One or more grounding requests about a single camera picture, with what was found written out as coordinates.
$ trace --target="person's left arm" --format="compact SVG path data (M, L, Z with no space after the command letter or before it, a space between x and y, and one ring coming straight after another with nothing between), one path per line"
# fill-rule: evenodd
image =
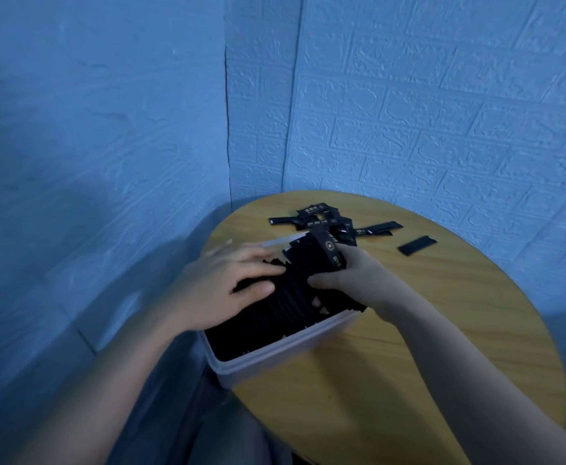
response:
M174 337L216 326L271 294L271 281L232 292L242 279L284 272L257 259L271 255L260 245L233 249L227 242L187 265L166 296L124 324L6 463L104 464L148 375Z

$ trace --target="hand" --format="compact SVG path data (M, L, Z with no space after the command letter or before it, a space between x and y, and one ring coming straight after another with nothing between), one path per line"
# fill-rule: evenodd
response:
M256 282L235 293L232 290L242 279L284 273L285 267L261 261L272 254L260 243L233 248L229 240L187 265L157 305L163 312L167 331L171 330L170 336L217 326L268 297L274 291L271 281Z
M422 300L404 281L388 271L365 250L337 243L348 262L346 269L316 274L308 279L316 289L337 289L363 305L373 308L380 318L391 322L393 311L411 301Z

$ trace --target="white plastic box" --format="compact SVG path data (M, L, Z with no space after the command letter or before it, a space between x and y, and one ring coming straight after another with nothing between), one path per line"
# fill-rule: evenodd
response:
M265 242L263 245L273 246L280 243L289 243L303 234L290 235L278 240ZM290 357L315 348L323 339L348 328L354 323L358 315L360 315L359 312L345 310L291 336L227 362L216 358L203 331L199 332L199 337L205 347L208 364L210 364L210 368L218 376L221 386L231 388L243 380L259 375L261 372L279 365Z

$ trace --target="person's left hand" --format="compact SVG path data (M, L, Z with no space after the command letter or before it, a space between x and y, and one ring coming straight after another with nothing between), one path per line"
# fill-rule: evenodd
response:
M233 248L231 240L187 265L157 304L166 331L177 336L186 330L204 330L237 315L274 291L271 281L260 281L232 292L242 279L278 276L285 267L264 263L273 251L260 243Z

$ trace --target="skin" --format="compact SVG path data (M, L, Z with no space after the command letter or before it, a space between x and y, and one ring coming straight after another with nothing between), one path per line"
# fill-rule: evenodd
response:
M339 245L348 268L309 279L374 307L401 332L434 401L473 465L566 464L566 432L542 413L452 323L367 252ZM134 315L65 391L6 463L104 464L149 375L171 341L233 317L274 290L233 293L245 278L274 276L272 252L230 242L186 266L166 296Z

